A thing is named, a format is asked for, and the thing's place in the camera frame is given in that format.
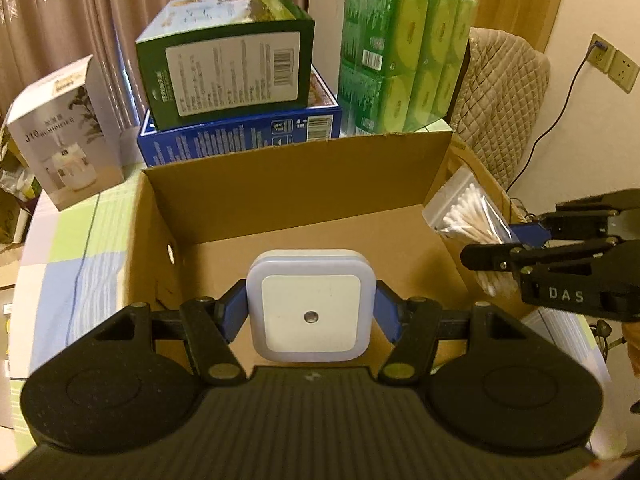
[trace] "black cable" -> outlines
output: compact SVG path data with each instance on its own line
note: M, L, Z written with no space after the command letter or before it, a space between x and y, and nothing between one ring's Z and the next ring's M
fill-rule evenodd
M513 184L516 183L516 181L522 176L522 174L525 172L525 170L527 169L527 166L529 165L529 163L531 162L531 157L533 157L533 152L536 149L536 146L538 145L538 143L540 142L540 140L542 140L546 134L548 134L551 130L553 130L556 127L556 124L559 123L560 119L562 118L562 115L564 114L564 111L566 110L566 106L569 104L569 97L571 97L571 92L574 89L574 83L575 80L578 78L578 74L580 73L580 70L582 70L582 67L584 66L584 64L587 62L587 59L589 57L589 54L591 53L591 51L594 48L602 48L603 50L606 50L606 46L603 45L602 43L600 43L599 41L596 41L595 43L593 43L589 49L587 50L587 54L585 54L584 59L582 60L582 63L580 63L580 66L578 67L578 70L575 71L575 75L574 78L571 80L571 85L569 86L569 91L567 92L566 95L566 99L564 101L564 106L562 107L562 110L560 111L560 114L558 115L558 118L554 121L554 123L551 125L551 127L542 135L540 135L537 139L536 142L533 143L533 146L531 148L531 152L529 153L529 158L527 159L524 167L520 170L520 173L517 174L516 178L514 178L511 183L507 186L507 193L509 192L509 190L511 189L511 186L513 186Z

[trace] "checkered tablecloth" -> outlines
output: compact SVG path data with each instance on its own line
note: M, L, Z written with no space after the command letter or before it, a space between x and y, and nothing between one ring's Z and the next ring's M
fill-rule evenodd
M15 285L9 366L18 452L33 446L20 412L24 380L122 305L127 239L140 170L137 129L123 134L123 184L58 211L43 193Z

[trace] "electrical outlet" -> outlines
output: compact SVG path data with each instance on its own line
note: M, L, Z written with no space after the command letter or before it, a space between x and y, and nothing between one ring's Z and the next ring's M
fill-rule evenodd
M638 65L631 61L629 56L618 50L609 67L609 78L629 93L634 87L639 70Z
M616 48L612 44L610 44L609 41L604 40L597 34L594 34L591 37L591 43L589 45L592 45L595 41L601 41L602 43L607 45L607 49L602 50L601 48L595 47L589 54L587 61L589 61L589 63L591 63L601 72L607 73L609 71L609 67L611 66L613 55L616 53Z

